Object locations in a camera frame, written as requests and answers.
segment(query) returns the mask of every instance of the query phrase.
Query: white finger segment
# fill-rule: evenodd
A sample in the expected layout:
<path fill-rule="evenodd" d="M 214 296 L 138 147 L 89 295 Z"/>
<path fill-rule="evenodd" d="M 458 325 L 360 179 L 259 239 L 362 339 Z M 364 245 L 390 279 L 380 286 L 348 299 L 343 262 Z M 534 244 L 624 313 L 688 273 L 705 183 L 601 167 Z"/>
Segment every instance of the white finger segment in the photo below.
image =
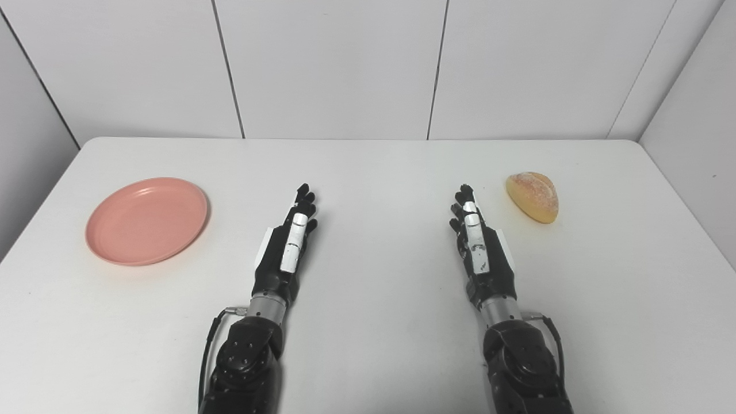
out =
<path fill-rule="evenodd" d="M 488 271 L 488 252 L 483 238 L 483 226 L 478 216 L 475 203 L 467 201 L 462 209 L 467 213 L 464 218 L 465 231 L 467 232 L 467 246 L 470 249 L 470 259 L 473 261 L 473 272 L 485 273 Z"/>
<path fill-rule="evenodd" d="M 253 270 L 258 269 L 258 266 L 261 264 L 261 260 L 263 260 L 263 254 L 266 252 L 266 248 L 269 246 L 269 241 L 271 240 L 271 235 L 273 234 L 273 232 L 273 227 L 269 227 L 266 229 L 266 234 L 263 235 L 263 240 L 261 240 L 261 246 L 258 248 L 258 253 L 255 254 Z"/>
<path fill-rule="evenodd" d="M 297 263 L 299 261 L 299 252 L 302 250 L 304 242 L 304 233 L 307 230 L 307 221 L 309 217 L 302 213 L 296 213 L 291 222 L 289 235 L 286 237 L 286 246 L 283 249 L 281 257 L 281 271 L 294 273 L 297 271 Z"/>
<path fill-rule="evenodd" d="M 511 249 L 509 248 L 509 243 L 506 241 L 506 236 L 503 235 L 503 230 L 497 228 L 496 236 L 498 236 L 498 241 L 501 243 L 501 247 L 503 248 L 503 255 L 506 256 L 506 261 L 509 263 L 509 267 L 511 268 L 511 270 L 516 271 L 514 257 L 511 255 Z"/>

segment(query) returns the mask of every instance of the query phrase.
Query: panel seam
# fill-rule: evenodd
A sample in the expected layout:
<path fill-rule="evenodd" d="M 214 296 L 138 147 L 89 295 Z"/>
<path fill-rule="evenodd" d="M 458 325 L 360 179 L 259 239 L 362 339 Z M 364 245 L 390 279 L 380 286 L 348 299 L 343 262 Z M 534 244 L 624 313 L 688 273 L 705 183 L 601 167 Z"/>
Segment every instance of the panel seam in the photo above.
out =
<path fill-rule="evenodd" d="M 713 19 L 715 19 L 716 15 L 718 14 L 718 11 L 721 10 L 721 7 L 723 6 L 724 2 L 725 0 L 721 0 L 721 3 L 718 4 L 713 14 L 710 16 L 710 19 L 708 19 L 708 22 L 704 25 L 703 30 L 700 32 L 700 35 L 698 36 L 698 40 L 695 42 L 695 46 L 690 50 L 690 53 L 687 55 L 682 65 L 679 67 L 677 74 L 675 74 L 670 84 L 667 86 L 665 92 L 659 98 L 659 101 L 657 102 L 657 107 L 652 111 L 651 115 L 649 116 L 649 119 L 646 122 L 646 125 L 644 126 L 644 128 L 642 128 L 641 134 L 639 134 L 639 136 L 637 137 L 637 140 L 636 140 L 637 142 L 639 142 L 641 138 L 644 136 L 644 132 L 647 130 L 647 128 L 649 128 L 649 125 L 654 120 L 654 116 L 656 116 L 657 112 L 659 112 L 659 109 L 662 107 L 662 104 L 665 103 L 665 99 L 667 98 L 667 95 L 670 94 L 670 91 L 672 91 L 672 87 L 675 86 L 675 83 L 680 78 L 680 74 L 682 74 L 682 71 L 684 71 L 685 66 L 687 66 L 687 63 L 690 62 L 690 58 L 693 56 L 693 53 L 695 53 L 695 50 L 700 45 L 700 42 L 703 40 L 703 37 L 705 36 L 705 33 L 710 28 L 710 25 L 713 23 Z"/>
<path fill-rule="evenodd" d="M 442 35 L 439 37 L 439 53 L 437 54 L 437 70 L 434 73 L 434 89 L 432 90 L 432 105 L 429 108 L 429 124 L 427 125 L 427 141 L 432 130 L 432 116 L 434 115 L 434 99 L 437 96 L 437 84 L 439 83 L 439 65 L 442 62 L 442 47 L 445 45 L 445 28 L 447 27 L 447 11 L 450 9 L 450 0 L 445 2 L 445 17 L 442 19 Z"/>
<path fill-rule="evenodd" d="M 21 52 L 23 52 L 23 56 L 26 58 L 26 62 L 28 62 L 28 65 L 31 67 L 31 70 L 33 70 L 33 74 L 36 76 L 36 79 L 41 84 L 41 88 L 43 89 L 43 92 L 46 94 L 46 97 L 49 98 L 49 101 L 52 107 L 54 107 L 56 114 L 59 116 L 59 120 L 64 125 L 64 128 L 66 129 L 66 132 L 69 134 L 69 137 L 71 138 L 71 140 L 74 142 L 74 146 L 77 147 L 77 150 L 81 150 L 82 147 L 79 145 L 79 142 L 74 137 L 74 134 L 71 132 L 69 125 L 66 123 L 66 119 L 64 119 L 64 116 L 61 114 L 61 111 L 59 110 L 59 107 L 56 105 L 54 98 L 51 96 L 49 89 L 46 87 L 46 84 L 43 82 L 43 79 L 41 79 L 41 76 L 38 74 L 38 70 L 36 70 L 36 66 L 31 61 L 31 57 L 28 55 L 26 48 L 23 47 L 23 44 L 21 43 L 21 39 L 18 37 L 18 34 L 15 33 L 15 30 L 13 29 L 12 24 L 10 24 L 10 20 L 8 20 L 7 15 L 5 15 L 5 11 L 3 11 L 2 7 L 0 7 L 0 15 L 2 16 L 3 21 L 5 21 L 5 24 L 7 25 L 8 29 L 10 29 L 10 33 L 13 35 L 15 42 L 18 44 L 18 47 L 21 48 Z"/>
<path fill-rule="evenodd" d="M 240 106 L 238 105 L 238 94 L 235 92 L 235 83 L 233 82 L 233 71 L 230 70 L 230 59 L 227 57 L 227 48 L 225 47 L 225 39 L 222 36 L 222 26 L 220 25 L 220 16 L 217 13 L 217 4 L 215 0 L 210 0 L 212 3 L 212 13 L 215 15 L 215 25 L 217 26 L 217 35 L 220 39 L 220 46 L 222 47 L 222 57 L 225 61 L 225 68 L 227 69 L 227 79 L 230 81 L 230 91 L 233 94 L 233 104 L 235 105 L 235 112 L 238 116 L 238 126 L 240 127 L 240 137 L 245 139 L 245 130 L 243 128 L 243 119 L 240 115 Z"/>
<path fill-rule="evenodd" d="M 654 41 L 651 43 L 651 46 L 649 47 L 649 51 L 646 54 L 646 57 L 644 57 L 644 61 L 642 62 L 641 67 L 639 67 L 639 71 L 637 72 L 637 76 L 634 78 L 634 82 L 631 84 L 631 88 L 629 89 L 629 92 L 626 93 L 626 97 L 623 99 L 623 103 L 621 104 L 621 107 L 618 108 L 618 112 L 616 113 L 616 117 L 613 119 L 613 122 L 611 123 L 611 127 L 608 129 L 608 132 L 606 133 L 605 139 L 608 139 L 608 137 L 611 135 L 611 131 L 613 131 L 614 125 L 616 125 L 616 121 L 618 120 L 619 115 L 621 115 L 621 111 L 623 110 L 623 107 L 626 106 L 626 102 L 629 100 L 629 96 L 631 95 L 631 91 L 634 90 L 634 87 L 637 84 L 637 81 L 639 80 L 639 76 L 642 74 L 642 71 L 644 70 L 644 67 L 646 66 L 647 60 L 649 60 L 649 56 L 651 55 L 651 51 L 654 50 L 654 46 L 657 44 L 657 41 L 659 40 L 659 35 L 662 34 L 662 30 L 665 28 L 665 25 L 667 24 L 667 21 L 670 19 L 670 15 L 672 14 L 672 10 L 675 8 L 675 4 L 677 4 L 677 0 L 674 0 L 672 2 L 672 5 L 670 6 L 669 11 L 667 11 L 667 15 L 665 16 L 665 21 L 662 22 L 662 26 L 659 27 L 659 31 L 657 32 L 657 36 L 654 38 Z"/>

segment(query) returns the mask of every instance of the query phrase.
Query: pink plate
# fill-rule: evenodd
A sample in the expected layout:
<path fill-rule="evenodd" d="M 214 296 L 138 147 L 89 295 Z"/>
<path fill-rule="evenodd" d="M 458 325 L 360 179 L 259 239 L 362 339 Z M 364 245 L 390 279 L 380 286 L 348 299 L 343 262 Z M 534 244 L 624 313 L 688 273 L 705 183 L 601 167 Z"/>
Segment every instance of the pink plate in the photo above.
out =
<path fill-rule="evenodd" d="M 87 245 L 100 258 L 140 266 L 168 259 L 196 239 L 207 197 L 179 178 L 150 178 L 114 192 L 87 222 Z"/>

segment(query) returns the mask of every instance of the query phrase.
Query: bread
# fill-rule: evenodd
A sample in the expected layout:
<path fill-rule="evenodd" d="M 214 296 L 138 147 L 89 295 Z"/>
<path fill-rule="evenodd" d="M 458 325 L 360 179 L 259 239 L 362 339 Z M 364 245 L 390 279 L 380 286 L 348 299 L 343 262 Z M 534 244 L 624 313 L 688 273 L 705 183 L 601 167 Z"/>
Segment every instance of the bread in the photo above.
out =
<path fill-rule="evenodd" d="M 521 211 L 538 222 L 557 218 L 559 201 L 552 180 L 538 172 L 522 172 L 506 179 L 506 191 Z"/>

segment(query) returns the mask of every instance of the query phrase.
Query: robotic arm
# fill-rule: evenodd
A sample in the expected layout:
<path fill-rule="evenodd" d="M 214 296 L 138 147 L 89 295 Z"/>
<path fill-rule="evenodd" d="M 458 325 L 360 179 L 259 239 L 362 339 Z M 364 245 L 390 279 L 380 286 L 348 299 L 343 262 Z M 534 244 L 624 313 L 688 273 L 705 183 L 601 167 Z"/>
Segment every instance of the robotic arm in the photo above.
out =
<path fill-rule="evenodd" d="M 557 330 L 549 318 L 538 313 L 523 315 L 519 310 L 505 239 L 486 226 L 473 189 L 464 184 L 455 199 L 450 227 L 457 234 L 458 252 L 468 275 L 465 290 L 486 323 L 483 355 L 496 413 L 572 414 Z M 533 319 L 543 320 L 555 337 L 559 373 L 542 332 L 525 321 Z"/>
<path fill-rule="evenodd" d="M 255 283 L 247 308 L 226 308 L 207 338 L 199 385 L 199 414 L 267 414 L 276 410 L 283 352 L 281 323 L 299 292 L 297 271 L 307 236 L 317 227 L 314 193 L 303 184 L 283 224 L 269 229 L 256 257 Z M 210 344 L 226 314 L 235 322 L 217 353 L 205 393 Z"/>

